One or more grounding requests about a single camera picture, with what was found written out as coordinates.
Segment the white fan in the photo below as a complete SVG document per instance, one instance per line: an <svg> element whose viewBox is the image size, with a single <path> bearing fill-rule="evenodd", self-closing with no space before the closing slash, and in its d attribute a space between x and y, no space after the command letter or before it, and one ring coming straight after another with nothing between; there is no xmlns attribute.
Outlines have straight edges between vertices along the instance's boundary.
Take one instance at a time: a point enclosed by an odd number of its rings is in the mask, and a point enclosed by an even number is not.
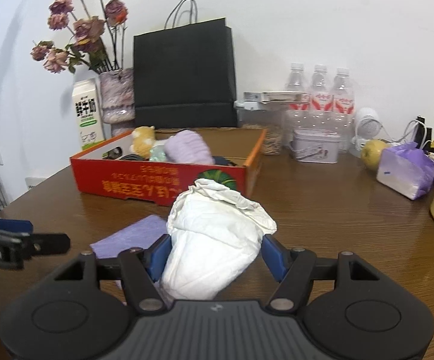
<svg viewBox="0 0 434 360"><path fill-rule="evenodd" d="M360 157L365 144L381 130L379 114L373 108L360 108L355 114L355 137L352 139L352 154Z"/></svg>

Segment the white bottle cap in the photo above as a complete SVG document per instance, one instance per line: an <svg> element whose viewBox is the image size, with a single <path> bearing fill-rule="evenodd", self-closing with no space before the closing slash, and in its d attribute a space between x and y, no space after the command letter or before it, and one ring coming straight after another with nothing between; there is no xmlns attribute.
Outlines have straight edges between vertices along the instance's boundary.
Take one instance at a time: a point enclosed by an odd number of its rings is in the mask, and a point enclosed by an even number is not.
<svg viewBox="0 0 434 360"><path fill-rule="evenodd" d="M348 76L349 70L346 67L338 67L337 74L342 74L344 76Z"/></svg>
<svg viewBox="0 0 434 360"><path fill-rule="evenodd" d="M315 71L323 71L327 72L327 67L324 64L316 64L315 65Z"/></svg>
<svg viewBox="0 0 434 360"><path fill-rule="evenodd" d="M290 68L293 71L302 71L304 69L304 64L292 62L292 64L290 65Z"/></svg>

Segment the yellow plush toy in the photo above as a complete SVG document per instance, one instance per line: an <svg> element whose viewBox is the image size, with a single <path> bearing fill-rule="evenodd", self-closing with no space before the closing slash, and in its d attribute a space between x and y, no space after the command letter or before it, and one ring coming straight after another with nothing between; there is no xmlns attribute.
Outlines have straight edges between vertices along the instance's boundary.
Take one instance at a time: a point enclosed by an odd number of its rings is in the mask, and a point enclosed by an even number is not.
<svg viewBox="0 0 434 360"><path fill-rule="evenodd" d="M150 158L150 149L155 143L154 130L154 126L142 126L132 131L133 144L130 147L130 152L143 158Z"/></svg>

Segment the crumpled white fabric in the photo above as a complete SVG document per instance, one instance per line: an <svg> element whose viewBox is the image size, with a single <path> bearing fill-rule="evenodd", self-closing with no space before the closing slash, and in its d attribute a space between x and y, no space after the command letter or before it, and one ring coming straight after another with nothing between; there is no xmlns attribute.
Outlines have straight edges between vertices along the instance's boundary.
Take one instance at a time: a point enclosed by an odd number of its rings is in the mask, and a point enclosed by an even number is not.
<svg viewBox="0 0 434 360"><path fill-rule="evenodd" d="M181 193L167 221L172 252L160 281L175 299L212 299L259 253L277 230L262 206L213 180L198 179Z"/></svg>

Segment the folded purple towel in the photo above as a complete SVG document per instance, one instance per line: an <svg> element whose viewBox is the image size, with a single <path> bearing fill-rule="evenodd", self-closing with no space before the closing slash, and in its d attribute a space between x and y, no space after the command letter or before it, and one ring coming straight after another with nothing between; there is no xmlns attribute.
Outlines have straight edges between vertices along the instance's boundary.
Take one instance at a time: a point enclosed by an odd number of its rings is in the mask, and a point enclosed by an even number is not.
<svg viewBox="0 0 434 360"><path fill-rule="evenodd" d="M150 215L125 227L107 238L91 244L97 258L108 259L117 257L121 251L137 247L147 249L161 235L167 233L167 222L160 216Z"/></svg>
<svg viewBox="0 0 434 360"><path fill-rule="evenodd" d="M173 135L164 148L167 157L177 164L214 164L209 147L194 131L184 130Z"/></svg>

